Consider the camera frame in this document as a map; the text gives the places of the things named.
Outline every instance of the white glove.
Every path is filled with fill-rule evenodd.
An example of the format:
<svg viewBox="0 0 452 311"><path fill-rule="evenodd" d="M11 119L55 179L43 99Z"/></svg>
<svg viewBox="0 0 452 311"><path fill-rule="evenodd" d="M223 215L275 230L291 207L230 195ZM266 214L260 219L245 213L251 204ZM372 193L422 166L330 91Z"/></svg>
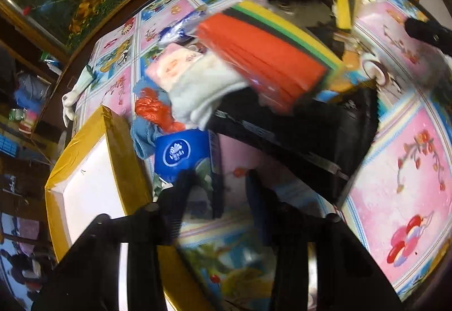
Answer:
<svg viewBox="0 0 452 311"><path fill-rule="evenodd" d="M72 106L78 101L83 91L93 82L94 76L91 66L87 65L83 68L79 79L75 83L71 92L66 93L61 98L63 104L63 121L64 126L69 126L69 121L74 121L75 112Z"/></svg>

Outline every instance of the patterned tablecloth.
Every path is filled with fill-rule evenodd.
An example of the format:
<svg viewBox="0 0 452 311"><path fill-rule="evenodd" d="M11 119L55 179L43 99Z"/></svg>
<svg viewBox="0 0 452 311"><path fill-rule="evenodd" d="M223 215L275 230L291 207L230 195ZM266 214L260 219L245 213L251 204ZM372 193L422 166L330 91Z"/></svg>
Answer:
<svg viewBox="0 0 452 311"><path fill-rule="evenodd" d="M134 119L132 88L158 52L157 35L202 4L220 11L239 0L155 0L124 26L102 37L90 64L102 73L82 95L74 133L100 104ZM262 248L246 205L244 170L257 168L278 195L304 210L337 212L372 254L402 300L435 268L450 243L452 222L452 109L450 78L432 83L447 64L432 47L404 31L407 16L426 16L408 0L368 0L354 26L357 39L382 64L380 127L345 204L339 210L272 158L220 136L225 215L184 225L182 253L225 309L266 310L275 258ZM368 78L362 48L350 85ZM152 174L152 159L146 161Z"/></svg>

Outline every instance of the yellow strip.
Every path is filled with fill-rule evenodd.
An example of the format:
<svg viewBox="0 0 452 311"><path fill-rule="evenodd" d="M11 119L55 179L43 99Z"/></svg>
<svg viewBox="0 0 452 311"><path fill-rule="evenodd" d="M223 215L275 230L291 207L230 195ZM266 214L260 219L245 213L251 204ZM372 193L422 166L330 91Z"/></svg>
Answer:
<svg viewBox="0 0 452 311"><path fill-rule="evenodd" d="M340 29L352 29L349 0L336 0L336 25Z"/></svg>
<svg viewBox="0 0 452 311"><path fill-rule="evenodd" d="M324 56L326 56L328 59L330 59L333 63L335 63L338 67L343 66L342 60L340 60L334 53L331 51L328 47L326 47L323 43L317 41L317 39L311 37L304 31L302 31L300 28L295 26L294 24L290 23L289 21L281 18L280 16L274 14L270 10L267 10L266 8L263 8L260 5L257 5L256 3L253 3L252 1L245 0L239 3L241 7L243 7L246 10L249 10L251 12L254 12L269 21L279 25L280 27L283 27L288 32L293 33L298 38L300 38L303 42L307 43L311 47L317 49L319 52L321 52Z"/></svg>

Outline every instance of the orange plastic bag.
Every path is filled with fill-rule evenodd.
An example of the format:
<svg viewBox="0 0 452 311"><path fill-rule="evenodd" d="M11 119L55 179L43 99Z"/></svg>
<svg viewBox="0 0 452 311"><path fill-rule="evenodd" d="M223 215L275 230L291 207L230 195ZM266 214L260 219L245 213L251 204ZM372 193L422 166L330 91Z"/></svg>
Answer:
<svg viewBox="0 0 452 311"><path fill-rule="evenodd" d="M156 124L165 133L185 130L185 125L173 119L171 108L159 101L154 90L144 88L141 95L135 102L135 113L138 116Z"/></svg>

